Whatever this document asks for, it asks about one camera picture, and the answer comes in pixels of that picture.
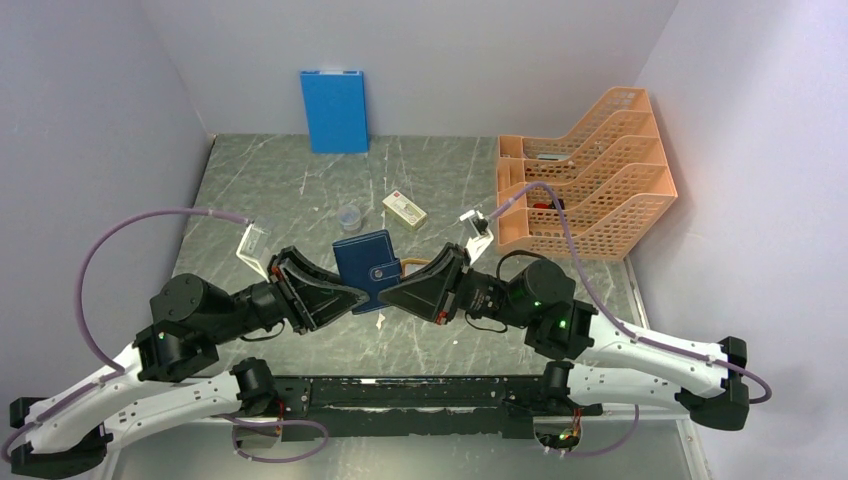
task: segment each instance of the gray marble surface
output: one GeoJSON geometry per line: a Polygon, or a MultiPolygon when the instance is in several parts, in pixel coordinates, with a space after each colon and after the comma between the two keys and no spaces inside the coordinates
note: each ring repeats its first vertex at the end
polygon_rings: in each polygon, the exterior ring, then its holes
{"type": "MultiPolygon", "coordinates": [[[[586,425],[583,451],[621,438],[627,421],[586,425]]],[[[287,457],[313,448],[282,443],[254,453],[287,457]]],[[[295,463],[246,462],[232,454],[227,426],[184,425],[122,450],[115,480],[689,480],[673,421],[644,422],[620,449],[594,458],[544,454],[534,440],[499,435],[433,435],[331,439],[326,450],[295,463]]]]}
{"type": "MultiPolygon", "coordinates": [[[[495,208],[494,138],[376,137],[360,155],[314,155],[306,136],[220,135],[215,141],[196,205],[266,216],[277,225],[274,249],[296,245],[321,267],[335,270],[331,244],[341,238],[336,210],[356,204],[363,232],[385,227],[399,258],[433,258],[445,242],[466,238],[458,216],[469,208],[495,208]],[[429,218],[409,232],[382,214],[381,200],[399,189],[429,218]]],[[[186,227],[175,274],[193,272],[233,292],[261,279],[235,257],[242,229],[210,218],[186,227]]],[[[494,273],[494,247],[474,268],[494,273]]],[[[509,259],[504,277],[527,260],[509,259]]],[[[576,278],[568,260],[558,261],[576,278]]],[[[623,262],[587,261],[595,288],[612,311],[633,322],[632,290],[623,262]]],[[[588,301],[579,286],[577,297],[588,301]]],[[[541,373],[546,359],[523,343],[524,331],[479,332],[457,318],[446,326],[416,319],[396,308],[347,315],[303,337],[284,332],[263,343],[219,347],[221,362],[204,374],[229,368],[244,357],[265,359],[276,374],[423,375],[541,373]]],[[[479,321],[482,326],[497,326],[479,321]]]]}

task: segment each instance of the blue folder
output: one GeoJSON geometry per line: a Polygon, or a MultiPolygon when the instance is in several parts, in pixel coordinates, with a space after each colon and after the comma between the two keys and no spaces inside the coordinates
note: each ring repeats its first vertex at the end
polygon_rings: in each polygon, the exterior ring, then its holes
{"type": "Polygon", "coordinates": [[[361,71],[300,72],[309,141],[315,153],[365,153],[365,81],[361,71]]]}

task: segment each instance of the table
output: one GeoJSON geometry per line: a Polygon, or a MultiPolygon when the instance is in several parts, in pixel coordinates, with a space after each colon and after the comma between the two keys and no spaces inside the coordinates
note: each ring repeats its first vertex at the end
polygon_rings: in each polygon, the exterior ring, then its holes
{"type": "MultiPolygon", "coordinates": [[[[345,236],[336,210],[354,203],[364,212],[363,232],[386,228],[398,258],[431,259],[445,242],[464,244],[460,214],[470,208],[494,210],[496,144],[485,137],[375,137],[367,154],[315,155],[307,136],[219,135],[195,203],[268,217],[277,225],[273,251],[295,245],[330,270],[336,268],[331,244],[345,236]],[[381,215],[381,201],[394,189],[428,213],[418,231],[381,215]]],[[[191,219],[174,273],[195,273],[229,292],[259,281],[234,255],[241,234],[221,220],[191,219]]],[[[474,268],[494,273],[498,258],[492,247],[474,268]]],[[[507,260],[503,276],[511,277],[526,262],[507,260]]],[[[558,263],[577,278],[571,261],[558,263]]],[[[638,319],[624,262],[585,265],[613,313],[627,322],[638,319]]],[[[582,285],[577,298],[589,301],[582,285]]],[[[303,337],[286,332],[263,343],[222,345],[221,361],[203,374],[219,373],[248,356],[264,359],[279,375],[541,374],[548,360],[524,345],[523,334],[518,329],[505,335],[479,332],[461,318],[440,327],[386,308],[348,314],[303,337]]]]}

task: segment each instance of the blue wallet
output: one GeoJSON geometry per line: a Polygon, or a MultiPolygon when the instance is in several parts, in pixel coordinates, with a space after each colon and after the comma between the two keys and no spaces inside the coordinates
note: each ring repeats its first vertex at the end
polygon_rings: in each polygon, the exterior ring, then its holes
{"type": "Polygon", "coordinates": [[[358,235],[333,243],[342,283],[368,293],[370,299],[352,310],[354,315],[385,306],[377,294],[400,283],[402,269],[395,258],[388,230],[358,235]]]}

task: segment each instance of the white bracket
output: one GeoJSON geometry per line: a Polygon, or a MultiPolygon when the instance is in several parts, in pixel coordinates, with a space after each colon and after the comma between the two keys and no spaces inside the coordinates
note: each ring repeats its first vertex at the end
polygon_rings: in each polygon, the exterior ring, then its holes
{"type": "Polygon", "coordinates": [[[680,385],[629,368],[575,364],[568,372],[568,389],[568,398],[583,406],[596,403],[626,403],[686,412],[674,399],[674,394],[680,392],[680,385]]]}
{"type": "MultiPolygon", "coordinates": [[[[156,395],[174,385],[165,382],[139,381],[141,357],[138,349],[132,344],[127,345],[115,357],[115,361],[126,369],[123,375],[102,383],[80,396],[64,410],[45,421],[43,425],[27,432],[26,440],[32,443],[33,453],[56,453],[69,450],[88,432],[100,425],[104,418],[115,414],[134,401],[156,395]]],[[[34,422],[36,417],[71,392],[86,384],[97,383],[100,377],[112,372],[111,367],[103,367],[64,392],[33,404],[29,409],[26,422],[34,422]]]]}
{"type": "MultiPolygon", "coordinates": [[[[638,338],[649,338],[700,355],[727,360],[727,355],[717,343],[692,342],[635,325],[627,325],[627,328],[635,332],[638,338]]],[[[620,365],[664,378],[704,398],[724,392],[721,383],[728,376],[726,368],[666,352],[642,342],[634,343],[601,314],[592,319],[589,337],[595,344],[574,359],[575,363],[620,365]]]]}
{"type": "Polygon", "coordinates": [[[465,250],[468,251],[469,256],[469,265],[473,265],[495,240],[495,236],[492,234],[492,230],[488,226],[485,230],[481,230],[475,224],[475,222],[485,220],[485,218],[486,217],[477,210],[469,210],[459,217],[460,223],[463,224],[469,233],[468,242],[465,244],[465,250]]]}
{"type": "Polygon", "coordinates": [[[133,402],[103,422],[106,433],[114,436],[107,449],[114,452],[192,420],[233,413],[241,408],[240,391],[236,377],[224,372],[133,402]]]}

